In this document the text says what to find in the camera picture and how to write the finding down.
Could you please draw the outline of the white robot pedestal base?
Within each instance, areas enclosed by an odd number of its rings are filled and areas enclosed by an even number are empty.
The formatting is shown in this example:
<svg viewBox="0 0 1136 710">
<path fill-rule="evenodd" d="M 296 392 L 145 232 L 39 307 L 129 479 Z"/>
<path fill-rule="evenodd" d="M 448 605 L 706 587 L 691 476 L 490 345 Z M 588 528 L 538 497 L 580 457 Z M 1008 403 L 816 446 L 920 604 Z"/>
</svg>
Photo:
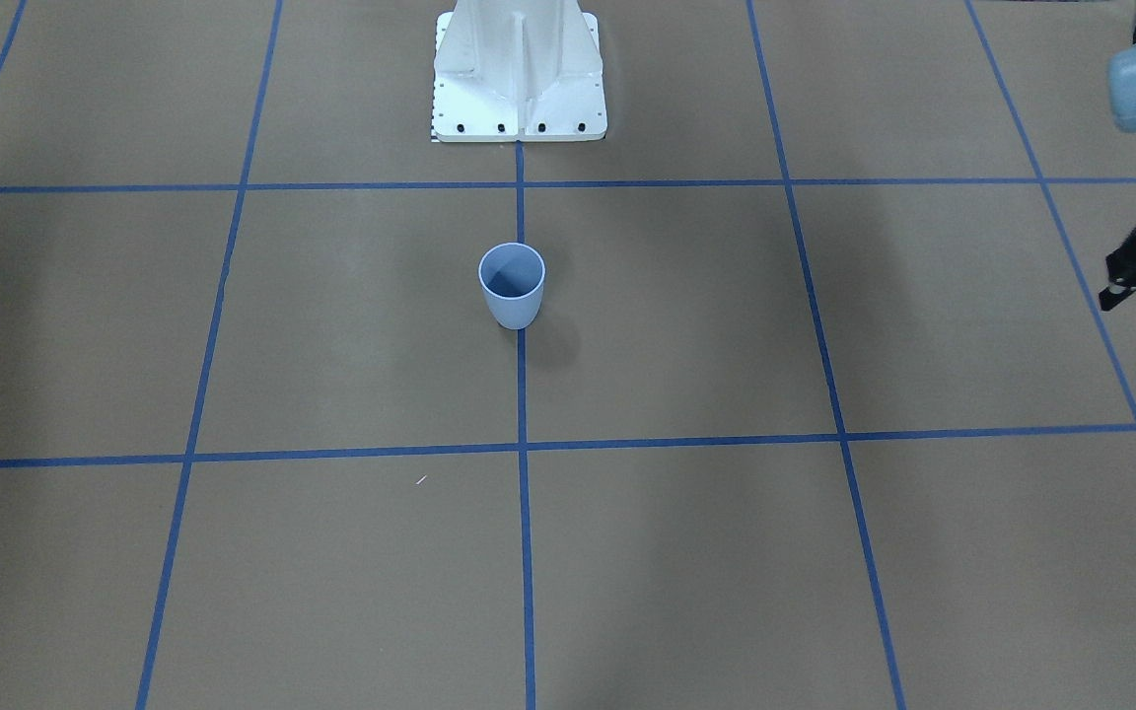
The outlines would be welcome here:
<svg viewBox="0 0 1136 710">
<path fill-rule="evenodd" d="M 577 1 L 457 1 L 434 40 L 432 140 L 605 139 L 600 23 Z"/>
</svg>

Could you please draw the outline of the blue plastic cup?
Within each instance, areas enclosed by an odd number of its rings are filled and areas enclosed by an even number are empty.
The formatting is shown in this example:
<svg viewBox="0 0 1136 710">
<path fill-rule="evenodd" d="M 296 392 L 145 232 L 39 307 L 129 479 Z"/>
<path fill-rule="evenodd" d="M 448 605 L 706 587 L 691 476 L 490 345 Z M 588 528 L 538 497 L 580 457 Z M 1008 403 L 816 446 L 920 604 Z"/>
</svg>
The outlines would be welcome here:
<svg viewBox="0 0 1136 710">
<path fill-rule="evenodd" d="M 536 319 L 548 268 L 536 248 L 504 243 L 481 258 L 477 277 L 488 311 L 506 329 L 525 329 Z"/>
</svg>

